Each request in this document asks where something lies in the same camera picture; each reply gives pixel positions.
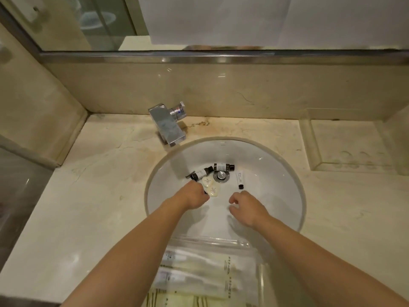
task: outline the marble countertop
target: marble countertop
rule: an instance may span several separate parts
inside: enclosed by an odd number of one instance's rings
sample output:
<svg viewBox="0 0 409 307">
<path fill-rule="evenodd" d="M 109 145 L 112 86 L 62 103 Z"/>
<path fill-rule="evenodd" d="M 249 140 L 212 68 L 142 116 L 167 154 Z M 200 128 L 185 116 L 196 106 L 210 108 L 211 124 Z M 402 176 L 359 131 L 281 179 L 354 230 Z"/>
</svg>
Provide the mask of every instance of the marble countertop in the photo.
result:
<svg viewBox="0 0 409 307">
<path fill-rule="evenodd" d="M 409 177 L 311 171 L 297 120 L 187 117 L 183 122 L 182 144 L 234 136 L 281 155 L 304 186 L 301 233 L 409 299 Z M 146 217 L 146 181 L 168 148 L 148 115 L 92 115 L 0 273 L 0 293 L 63 302 Z"/>
</svg>

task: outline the chrome faucet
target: chrome faucet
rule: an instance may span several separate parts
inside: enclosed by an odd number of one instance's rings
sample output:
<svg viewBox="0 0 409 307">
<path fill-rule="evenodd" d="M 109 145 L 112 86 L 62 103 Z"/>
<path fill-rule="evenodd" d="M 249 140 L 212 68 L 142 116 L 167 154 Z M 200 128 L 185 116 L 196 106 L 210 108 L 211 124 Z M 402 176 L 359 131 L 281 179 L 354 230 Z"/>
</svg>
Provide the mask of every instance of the chrome faucet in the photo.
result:
<svg viewBox="0 0 409 307">
<path fill-rule="evenodd" d="M 171 109 L 168 109 L 163 103 L 159 103 L 148 111 L 164 144 L 175 146 L 186 139 L 186 134 L 177 124 L 177 121 L 186 117 L 183 102 Z"/>
</svg>

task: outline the metal trim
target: metal trim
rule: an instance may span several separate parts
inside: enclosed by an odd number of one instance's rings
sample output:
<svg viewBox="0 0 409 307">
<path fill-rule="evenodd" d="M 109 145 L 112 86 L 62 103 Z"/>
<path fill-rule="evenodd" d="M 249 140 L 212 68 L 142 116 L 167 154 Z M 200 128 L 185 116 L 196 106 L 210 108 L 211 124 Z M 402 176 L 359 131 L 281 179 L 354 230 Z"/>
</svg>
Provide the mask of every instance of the metal trim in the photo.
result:
<svg viewBox="0 0 409 307">
<path fill-rule="evenodd" d="M 409 65 L 409 50 L 42 52 L 42 63 Z"/>
<path fill-rule="evenodd" d="M 20 26 L 1 2 L 0 24 L 2 24 L 38 62 L 41 62 L 41 48 L 33 41 L 30 35 Z"/>
</svg>

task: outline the sink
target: sink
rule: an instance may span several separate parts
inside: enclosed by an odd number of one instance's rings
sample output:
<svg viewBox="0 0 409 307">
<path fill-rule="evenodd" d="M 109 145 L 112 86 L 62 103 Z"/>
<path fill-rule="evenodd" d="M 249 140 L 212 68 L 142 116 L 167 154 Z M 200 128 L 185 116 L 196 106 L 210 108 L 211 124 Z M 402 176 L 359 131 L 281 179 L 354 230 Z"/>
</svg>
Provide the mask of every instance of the sink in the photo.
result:
<svg viewBox="0 0 409 307">
<path fill-rule="evenodd" d="M 231 216 L 228 199 L 238 188 L 236 171 L 244 173 L 244 190 L 253 194 L 268 212 L 294 230 L 300 230 L 305 215 L 305 195 L 290 165 L 272 150 L 242 138 L 206 138 L 174 148 L 152 171 L 145 190 L 146 213 L 157 209 L 189 180 L 186 175 L 223 162 L 235 165 L 217 197 L 210 197 L 201 208 L 186 212 L 173 236 L 213 237 L 241 244 L 248 243 L 263 255 L 273 252 L 253 230 Z"/>
</svg>

